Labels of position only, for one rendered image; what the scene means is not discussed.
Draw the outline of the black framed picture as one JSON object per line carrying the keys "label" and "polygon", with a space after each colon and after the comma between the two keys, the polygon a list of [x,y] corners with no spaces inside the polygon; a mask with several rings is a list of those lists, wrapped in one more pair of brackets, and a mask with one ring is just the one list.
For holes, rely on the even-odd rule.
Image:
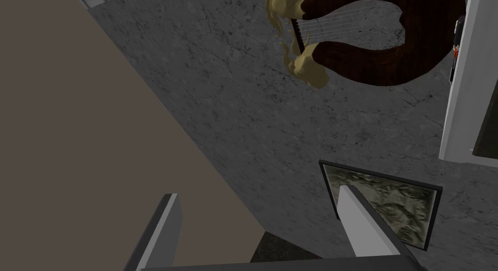
{"label": "black framed picture", "polygon": [[319,160],[338,217],[339,188],[353,185],[407,245],[427,251],[443,193],[441,186]]}

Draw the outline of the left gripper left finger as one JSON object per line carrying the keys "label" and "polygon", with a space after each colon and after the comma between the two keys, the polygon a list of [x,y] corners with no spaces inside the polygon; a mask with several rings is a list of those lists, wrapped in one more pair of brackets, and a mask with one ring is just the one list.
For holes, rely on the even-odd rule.
{"label": "left gripper left finger", "polygon": [[128,259],[124,271],[171,267],[181,225],[182,210],[178,194],[165,194]]}

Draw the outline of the dark wooden harp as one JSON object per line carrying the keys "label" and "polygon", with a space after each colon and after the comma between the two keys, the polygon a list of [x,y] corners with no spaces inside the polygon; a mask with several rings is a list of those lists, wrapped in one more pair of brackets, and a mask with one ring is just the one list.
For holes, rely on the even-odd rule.
{"label": "dark wooden harp", "polygon": [[[269,23],[283,33],[281,19],[313,20],[356,0],[266,0]],[[465,0],[384,0],[401,10],[404,43],[385,50],[368,50],[325,40],[300,51],[296,40],[283,45],[283,63],[296,79],[317,89],[328,83],[326,69],[373,86],[397,86],[432,70],[453,45],[454,28],[466,12]]]}

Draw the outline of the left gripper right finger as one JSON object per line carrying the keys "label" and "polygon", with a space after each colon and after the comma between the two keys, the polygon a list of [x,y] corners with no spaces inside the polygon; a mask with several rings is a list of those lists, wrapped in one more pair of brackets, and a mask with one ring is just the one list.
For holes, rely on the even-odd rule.
{"label": "left gripper right finger", "polygon": [[342,185],[336,205],[355,256],[405,256],[418,263],[386,221],[353,185]]}

